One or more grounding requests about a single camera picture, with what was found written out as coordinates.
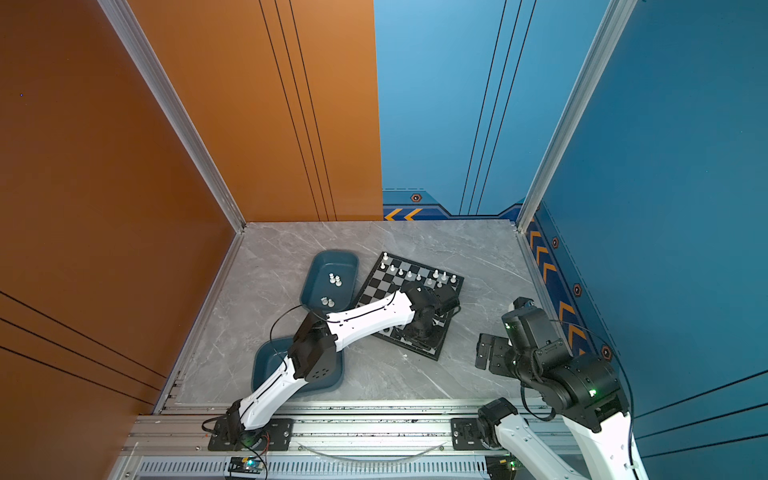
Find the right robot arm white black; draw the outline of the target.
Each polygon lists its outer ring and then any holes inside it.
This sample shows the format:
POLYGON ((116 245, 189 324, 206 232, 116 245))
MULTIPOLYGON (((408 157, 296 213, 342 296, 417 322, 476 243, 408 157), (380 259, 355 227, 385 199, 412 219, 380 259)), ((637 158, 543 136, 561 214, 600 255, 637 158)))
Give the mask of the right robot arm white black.
MULTIPOLYGON (((519 297, 501 318, 507 336, 501 366, 522 390, 534 390, 549 407, 544 421, 561 417, 573 435, 592 479, 645 479, 634 441, 628 389, 612 365, 590 353, 574 355, 557 321, 530 298, 519 297)), ((578 473, 517 409, 498 398, 478 411, 482 441, 521 461, 537 479, 576 479, 578 473)))

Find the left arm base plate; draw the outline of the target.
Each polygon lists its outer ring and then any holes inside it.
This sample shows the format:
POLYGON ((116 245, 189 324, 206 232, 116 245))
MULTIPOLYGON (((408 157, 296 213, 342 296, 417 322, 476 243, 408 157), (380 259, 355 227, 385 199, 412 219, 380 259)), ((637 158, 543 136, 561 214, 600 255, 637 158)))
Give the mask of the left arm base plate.
POLYGON ((223 416, 204 421, 202 427, 208 434, 208 451, 284 452, 290 446, 294 420, 290 418, 271 419, 265 427, 259 430, 241 433, 238 440, 235 440, 233 435, 229 433, 227 420, 223 416))

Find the black and silver chessboard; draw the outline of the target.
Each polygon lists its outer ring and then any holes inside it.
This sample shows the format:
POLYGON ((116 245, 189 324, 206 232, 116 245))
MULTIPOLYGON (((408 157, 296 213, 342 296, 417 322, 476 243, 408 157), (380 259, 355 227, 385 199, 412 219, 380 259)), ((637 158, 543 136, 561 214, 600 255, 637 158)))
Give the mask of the black and silver chessboard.
MULTIPOLYGON (((368 274, 367 278, 363 282, 362 287, 357 293, 354 299, 354 305, 353 305, 354 308, 372 303, 377 300, 381 300, 386 296, 389 296, 390 294, 399 290, 404 284, 407 284, 407 283, 418 283, 420 285, 426 286, 425 282, 428 278, 431 278, 434 281, 434 285, 431 288, 436 288, 441 285, 450 285, 455 288, 458 294, 460 294, 463 287, 464 280, 465 280, 463 276, 451 271, 439 270, 436 267, 431 267, 429 265, 426 265, 414 260, 410 260, 405 257, 394 255, 391 253, 388 253, 390 257, 390 262, 389 264, 386 264, 387 269, 380 270, 379 266, 380 266, 380 263, 382 262, 383 253, 384 252, 380 254, 378 258, 378 264, 368 274), (396 267, 396 270, 394 273, 388 272, 390 265, 393 265, 396 267), (402 269, 404 271, 404 275, 402 277, 398 276, 399 269, 402 269), (435 270, 439 270, 440 272, 438 279, 434 279, 432 277, 432 274, 435 270), (413 272, 413 278, 410 280, 406 279, 406 275, 409 271, 413 272), (444 272, 446 272, 448 275, 448 280, 445 283, 441 282, 441 276, 443 275, 444 272), (417 275, 422 276, 421 282, 416 281, 417 275), (456 284, 450 283, 450 278, 452 275, 457 276, 456 284)), ((452 317, 446 321, 445 323, 446 331, 445 331, 444 340, 441 342, 441 344, 437 348, 427 348, 424 345, 417 344, 416 342, 406 339, 403 332, 403 329, 405 326, 388 327, 380 332, 375 333, 374 336, 381 340, 387 341, 391 344, 397 345, 398 347, 410 350, 414 353, 425 356, 431 360, 437 361, 443 349, 443 345, 447 336, 447 331, 450 326, 451 319, 456 313, 460 311, 460 309, 461 307, 456 308, 452 317)))

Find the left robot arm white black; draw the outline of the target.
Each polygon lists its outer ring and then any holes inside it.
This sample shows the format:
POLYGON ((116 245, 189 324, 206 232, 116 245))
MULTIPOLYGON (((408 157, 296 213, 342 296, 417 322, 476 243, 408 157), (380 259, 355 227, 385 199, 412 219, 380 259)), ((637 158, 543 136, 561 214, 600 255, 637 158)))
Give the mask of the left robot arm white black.
POLYGON ((222 431, 235 445, 246 432, 263 429, 273 414, 304 386, 331 375, 337 354, 352 343, 390 327, 425 334, 434 317, 459 307, 450 285, 431 288, 411 282, 385 298, 355 309, 309 312, 276 370, 249 396, 233 402, 222 431))

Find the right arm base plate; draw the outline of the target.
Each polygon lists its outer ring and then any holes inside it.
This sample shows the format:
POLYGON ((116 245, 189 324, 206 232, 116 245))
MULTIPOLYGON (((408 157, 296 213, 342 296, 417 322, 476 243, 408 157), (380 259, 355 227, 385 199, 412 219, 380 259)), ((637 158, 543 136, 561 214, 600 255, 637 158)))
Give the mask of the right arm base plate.
POLYGON ((474 418, 452 418, 450 420, 452 445, 457 451, 498 450, 491 425, 474 418))

